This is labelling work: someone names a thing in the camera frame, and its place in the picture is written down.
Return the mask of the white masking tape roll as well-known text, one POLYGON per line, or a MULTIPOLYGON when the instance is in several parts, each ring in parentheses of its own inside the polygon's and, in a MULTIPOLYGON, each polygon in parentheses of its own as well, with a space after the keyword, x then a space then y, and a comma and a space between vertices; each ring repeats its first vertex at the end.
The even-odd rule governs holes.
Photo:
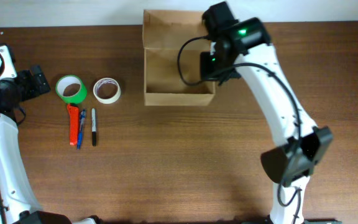
POLYGON ((102 104, 112 104, 121 96, 121 87, 113 78, 102 78, 93 86, 93 95, 102 104))

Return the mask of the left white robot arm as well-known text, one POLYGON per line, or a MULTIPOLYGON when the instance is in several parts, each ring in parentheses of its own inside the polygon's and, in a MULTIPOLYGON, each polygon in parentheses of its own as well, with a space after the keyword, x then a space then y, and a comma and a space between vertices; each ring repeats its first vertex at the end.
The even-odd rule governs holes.
POLYGON ((10 46, 0 44, 0 223, 69 223, 65 215, 43 210, 27 178, 14 111, 50 86, 38 65, 18 72, 15 61, 10 46))

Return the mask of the brown cardboard box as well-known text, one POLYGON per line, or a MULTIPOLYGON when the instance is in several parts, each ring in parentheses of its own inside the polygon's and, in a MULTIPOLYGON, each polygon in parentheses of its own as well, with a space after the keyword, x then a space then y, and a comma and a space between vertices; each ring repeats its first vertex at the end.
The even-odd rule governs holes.
POLYGON ((144 10, 144 103, 146 106, 207 106, 215 96, 211 82, 200 80, 200 53, 209 52, 210 42, 194 37, 207 34, 199 11, 144 10))

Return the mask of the green tape roll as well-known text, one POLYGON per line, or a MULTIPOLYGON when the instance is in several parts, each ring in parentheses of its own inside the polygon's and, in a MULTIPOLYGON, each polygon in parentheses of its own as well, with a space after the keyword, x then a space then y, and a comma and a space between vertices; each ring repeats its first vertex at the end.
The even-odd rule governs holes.
POLYGON ((67 104, 82 103, 87 96, 87 89, 83 84, 82 80, 75 75, 66 75, 61 77, 56 84, 55 91, 57 95, 67 104), (78 90, 71 96, 65 96, 65 90, 72 85, 78 85, 78 90))

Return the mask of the black permanent marker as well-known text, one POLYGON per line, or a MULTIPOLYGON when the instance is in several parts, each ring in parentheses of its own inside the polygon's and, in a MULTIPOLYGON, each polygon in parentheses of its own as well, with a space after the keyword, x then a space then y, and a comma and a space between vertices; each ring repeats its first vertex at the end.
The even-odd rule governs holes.
POLYGON ((92 145, 97 145, 97 129, 96 129, 96 109, 91 109, 91 122, 92 122, 92 145))

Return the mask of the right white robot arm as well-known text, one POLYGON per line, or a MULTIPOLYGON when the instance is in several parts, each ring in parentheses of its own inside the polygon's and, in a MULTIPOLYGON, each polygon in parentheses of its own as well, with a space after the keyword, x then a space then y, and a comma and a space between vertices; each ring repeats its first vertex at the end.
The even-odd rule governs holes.
POLYGON ((266 222, 306 223, 302 212, 306 186, 333 141, 331 130, 318 127, 296 98, 258 18, 239 21, 228 3, 220 2, 203 13, 202 23, 211 50, 201 54, 201 79, 219 84, 244 79, 271 131, 275 147, 260 156, 273 183, 266 222))

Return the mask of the orange utility knife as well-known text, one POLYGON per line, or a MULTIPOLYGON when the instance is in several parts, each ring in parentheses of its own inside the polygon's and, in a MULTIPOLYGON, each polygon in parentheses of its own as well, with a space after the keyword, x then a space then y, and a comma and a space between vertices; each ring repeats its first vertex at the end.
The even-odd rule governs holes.
POLYGON ((75 146, 78 142, 80 111, 79 107, 72 103, 67 105, 67 111, 70 119, 69 143, 71 146, 75 146))

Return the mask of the blue ballpoint pen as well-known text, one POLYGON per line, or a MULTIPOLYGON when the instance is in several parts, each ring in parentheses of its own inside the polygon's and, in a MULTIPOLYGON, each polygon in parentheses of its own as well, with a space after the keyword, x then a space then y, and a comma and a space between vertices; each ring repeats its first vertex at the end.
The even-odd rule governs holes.
POLYGON ((80 150, 81 144, 82 144, 82 140, 83 140, 83 126, 85 123, 85 119, 86 119, 86 110, 83 109, 80 113, 80 118, 79 118, 79 130, 78 130, 78 141, 77 141, 77 145, 76 148, 77 150, 80 150))

